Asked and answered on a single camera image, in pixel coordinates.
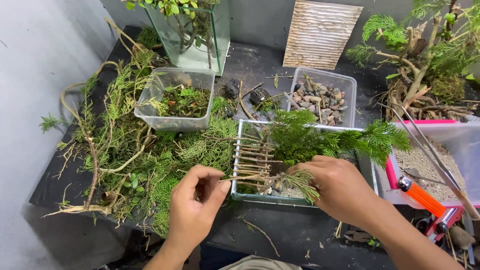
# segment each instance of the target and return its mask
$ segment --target tall glass tank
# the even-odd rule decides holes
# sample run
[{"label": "tall glass tank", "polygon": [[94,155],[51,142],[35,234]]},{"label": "tall glass tank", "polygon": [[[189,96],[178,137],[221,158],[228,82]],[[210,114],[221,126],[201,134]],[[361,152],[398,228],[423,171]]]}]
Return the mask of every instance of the tall glass tank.
[{"label": "tall glass tank", "polygon": [[228,0],[164,0],[146,12],[173,65],[222,75],[230,46]]}]

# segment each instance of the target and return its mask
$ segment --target clear plastic box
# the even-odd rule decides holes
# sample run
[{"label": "clear plastic box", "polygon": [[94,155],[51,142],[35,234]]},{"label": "clear plastic box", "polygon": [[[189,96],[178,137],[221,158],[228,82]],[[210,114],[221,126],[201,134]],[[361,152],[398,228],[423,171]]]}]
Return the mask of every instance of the clear plastic box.
[{"label": "clear plastic box", "polygon": [[[150,78],[152,78],[151,82],[147,83],[135,106],[136,117],[142,118],[156,130],[186,132],[207,129],[212,109],[215,71],[192,68],[156,68],[152,71]],[[152,98],[155,101],[162,101],[165,88],[178,85],[210,89],[210,100],[204,116],[201,118],[163,117],[158,116],[157,109],[152,105],[142,105]]]},{"label": "clear plastic box", "polygon": [[[268,122],[264,121],[253,121],[253,120],[243,120],[240,119],[239,123],[239,133],[238,137],[242,137],[242,131],[244,131],[244,123],[257,123],[257,124],[267,124]],[[316,125],[314,127],[318,131],[342,131],[342,130],[352,130],[351,128],[343,128],[343,127],[331,127],[326,125]],[[235,155],[239,155],[240,146],[237,146]],[[377,185],[377,178],[375,174],[375,169],[373,162],[365,155],[358,156],[358,167],[367,181],[368,185],[378,194],[378,185]],[[316,207],[308,202],[304,198],[289,198],[289,197],[276,197],[270,195],[259,195],[259,194],[245,194],[245,193],[238,193],[237,192],[237,181],[232,181],[232,190],[231,190],[232,198],[234,200],[240,201],[250,201],[250,202],[260,202],[260,203],[272,203],[272,204],[282,204],[282,205],[293,205],[293,206],[305,206],[305,207]]]},{"label": "clear plastic box", "polygon": [[[433,141],[441,143],[448,151],[453,154],[455,163],[465,179],[465,187],[469,200],[472,204],[480,207],[480,123],[432,123],[422,124],[415,122],[422,133]],[[400,129],[404,129],[401,123],[393,123]],[[417,136],[412,124],[407,123],[407,127]],[[390,155],[395,175],[401,176],[400,168],[393,155]],[[409,199],[405,194],[403,196],[398,189],[391,189],[388,177],[385,172],[381,172],[379,177],[380,197],[387,199],[393,204],[409,204],[418,209],[423,207]],[[441,202],[448,208],[460,207],[459,201]]]},{"label": "clear plastic box", "polygon": [[[298,67],[295,70],[295,74],[293,76],[292,88],[290,91],[290,97],[295,89],[295,84],[298,81],[304,81],[303,73],[309,76],[314,83],[320,83],[323,85],[330,85],[334,88],[339,88],[340,91],[345,91],[345,104],[344,106],[348,106],[346,110],[344,110],[344,116],[342,117],[343,123],[338,124],[339,127],[353,127],[355,124],[355,100],[357,99],[357,81],[348,76],[339,75],[327,71],[317,70],[308,67]],[[292,104],[289,101],[287,111],[290,111]]]}]

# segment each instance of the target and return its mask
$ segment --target pink container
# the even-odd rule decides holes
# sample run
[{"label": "pink container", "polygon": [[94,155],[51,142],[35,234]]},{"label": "pink container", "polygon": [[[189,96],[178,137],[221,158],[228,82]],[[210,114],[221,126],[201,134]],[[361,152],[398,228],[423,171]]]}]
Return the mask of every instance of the pink container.
[{"label": "pink container", "polygon": [[[417,136],[418,133],[405,121],[407,128]],[[465,179],[467,196],[475,207],[480,207],[480,122],[460,123],[452,120],[415,121],[422,133],[436,142],[442,143],[452,154],[460,173]],[[404,129],[401,123],[394,123]],[[386,163],[385,173],[379,172],[379,195],[393,204],[408,204],[423,209],[398,189],[397,180],[402,176],[395,156],[392,154]],[[447,208],[461,207],[458,201],[441,202]]]}]

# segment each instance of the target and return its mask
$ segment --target right hand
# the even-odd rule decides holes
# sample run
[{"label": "right hand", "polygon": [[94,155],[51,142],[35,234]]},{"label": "right hand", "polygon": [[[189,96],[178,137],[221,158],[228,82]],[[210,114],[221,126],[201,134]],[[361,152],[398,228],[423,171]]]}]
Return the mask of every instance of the right hand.
[{"label": "right hand", "polygon": [[347,160],[314,156],[312,161],[290,167],[287,173],[309,170],[319,189],[318,208],[333,218],[364,230],[388,202],[378,197],[357,168]]}]

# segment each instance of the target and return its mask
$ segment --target left hand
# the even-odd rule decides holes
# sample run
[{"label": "left hand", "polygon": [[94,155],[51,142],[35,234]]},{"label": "left hand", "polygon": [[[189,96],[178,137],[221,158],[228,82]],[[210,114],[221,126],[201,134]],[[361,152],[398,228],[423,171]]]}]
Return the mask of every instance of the left hand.
[{"label": "left hand", "polygon": [[231,182],[220,183],[220,177],[224,175],[217,169],[195,165],[172,189],[166,243],[185,252],[186,257],[208,235],[227,196]]}]

